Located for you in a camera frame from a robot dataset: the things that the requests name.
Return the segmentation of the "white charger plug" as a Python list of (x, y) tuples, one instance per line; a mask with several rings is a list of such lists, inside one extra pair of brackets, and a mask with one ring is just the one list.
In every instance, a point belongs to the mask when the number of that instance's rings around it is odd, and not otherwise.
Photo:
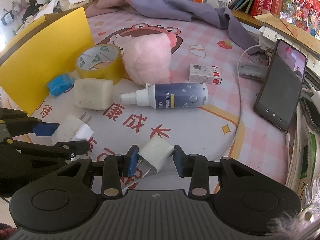
[(154, 135), (138, 152), (141, 163), (148, 165), (148, 170), (142, 175), (144, 178), (150, 171), (159, 172), (172, 156), (174, 147), (161, 137)]
[(91, 119), (92, 116), (87, 115), (86, 112), (80, 118), (68, 114), (50, 137), (50, 142), (55, 145), (58, 142), (88, 141), (94, 134), (88, 125)]

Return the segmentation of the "pink fluffy plush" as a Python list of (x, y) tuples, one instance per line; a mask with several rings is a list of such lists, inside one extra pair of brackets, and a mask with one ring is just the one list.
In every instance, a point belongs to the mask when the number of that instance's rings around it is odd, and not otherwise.
[(170, 81), (171, 50), (176, 46), (174, 34), (151, 34), (130, 40), (123, 61), (130, 79), (138, 84), (164, 84)]

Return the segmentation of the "white sponge block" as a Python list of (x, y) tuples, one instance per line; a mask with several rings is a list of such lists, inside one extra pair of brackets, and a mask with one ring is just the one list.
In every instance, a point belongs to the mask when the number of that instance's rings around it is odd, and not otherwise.
[(74, 82), (74, 105), (102, 111), (112, 105), (113, 81), (105, 79), (77, 79)]

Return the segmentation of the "small white red box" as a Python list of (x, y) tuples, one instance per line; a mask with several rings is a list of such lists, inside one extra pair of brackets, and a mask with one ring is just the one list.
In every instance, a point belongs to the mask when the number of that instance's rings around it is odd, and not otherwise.
[(190, 64), (189, 81), (219, 85), (222, 82), (222, 76), (219, 68), (216, 66)]

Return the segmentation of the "black smartphone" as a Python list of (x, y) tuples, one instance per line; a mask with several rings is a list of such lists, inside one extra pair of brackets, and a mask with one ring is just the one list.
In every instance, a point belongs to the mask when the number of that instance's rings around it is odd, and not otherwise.
[(282, 131), (289, 129), (303, 88), (307, 57), (278, 39), (254, 111)]

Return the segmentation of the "brown paper envelope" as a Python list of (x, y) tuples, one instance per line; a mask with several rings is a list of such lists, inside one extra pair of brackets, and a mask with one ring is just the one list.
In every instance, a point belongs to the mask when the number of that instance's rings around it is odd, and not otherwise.
[(319, 40), (303, 29), (285, 20), (281, 20), (271, 13), (258, 15), (254, 18), (263, 25), (260, 28), (263, 37), (268, 38), (272, 42), (276, 42), (278, 39), (291, 42), (319, 59)]

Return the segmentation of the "yellow cardboard box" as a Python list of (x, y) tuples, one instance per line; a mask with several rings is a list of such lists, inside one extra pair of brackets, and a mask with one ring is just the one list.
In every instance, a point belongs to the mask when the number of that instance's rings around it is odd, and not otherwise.
[(93, 44), (83, 7), (43, 15), (1, 52), (1, 88), (32, 114), (49, 94), (47, 83), (75, 70), (76, 58)]

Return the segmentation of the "red book set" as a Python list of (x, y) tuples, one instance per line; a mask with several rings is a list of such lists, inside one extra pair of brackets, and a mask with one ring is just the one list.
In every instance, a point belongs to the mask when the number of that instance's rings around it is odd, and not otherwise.
[(283, 0), (254, 0), (251, 17), (271, 13), (280, 16)]

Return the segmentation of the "yellow tape roll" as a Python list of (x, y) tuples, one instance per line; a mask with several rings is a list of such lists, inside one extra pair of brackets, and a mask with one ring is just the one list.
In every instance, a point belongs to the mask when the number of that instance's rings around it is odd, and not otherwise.
[(82, 79), (112, 80), (116, 85), (125, 74), (120, 49), (112, 44), (103, 44), (84, 51), (75, 62), (75, 69)]

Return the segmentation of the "blue small toy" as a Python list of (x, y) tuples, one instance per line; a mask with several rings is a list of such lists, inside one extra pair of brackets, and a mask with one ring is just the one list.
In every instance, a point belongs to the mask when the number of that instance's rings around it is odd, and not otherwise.
[(59, 75), (47, 83), (52, 96), (59, 96), (74, 85), (75, 78), (68, 74)]

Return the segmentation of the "pink cartoon table mat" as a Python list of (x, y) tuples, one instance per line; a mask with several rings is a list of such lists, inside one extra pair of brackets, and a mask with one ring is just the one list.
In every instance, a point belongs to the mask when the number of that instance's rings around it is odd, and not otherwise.
[(210, 161), (231, 157), (284, 184), (287, 178), (285, 134), (253, 111), (260, 83), (237, 75), (237, 62), (247, 54), (227, 30), (190, 22), (147, 18), (124, 11), (89, 18), (95, 42), (123, 48), (129, 40), (159, 31), (177, 37), (171, 57), (170, 83), (161, 106), (126, 105), (124, 93), (141, 89), (128, 77), (112, 88), (108, 109), (76, 107), (74, 90), (48, 96), (33, 116), (62, 123), (67, 116), (82, 117), (93, 131), (88, 156), (102, 161), (124, 154), (132, 145), (143, 148), (152, 138), (180, 146), (186, 154)]

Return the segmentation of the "purple cloth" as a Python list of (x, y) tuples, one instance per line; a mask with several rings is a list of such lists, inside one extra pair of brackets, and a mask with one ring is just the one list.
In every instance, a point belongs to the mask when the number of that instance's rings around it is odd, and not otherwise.
[(149, 18), (186, 22), (196, 18), (218, 29), (228, 30), (230, 39), (249, 54), (262, 51), (229, 8), (214, 8), (207, 3), (188, 0), (98, 0), (97, 3), (90, 5), (85, 13), (87, 17), (93, 17), (118, 10), (126, 10), (131, 14)]

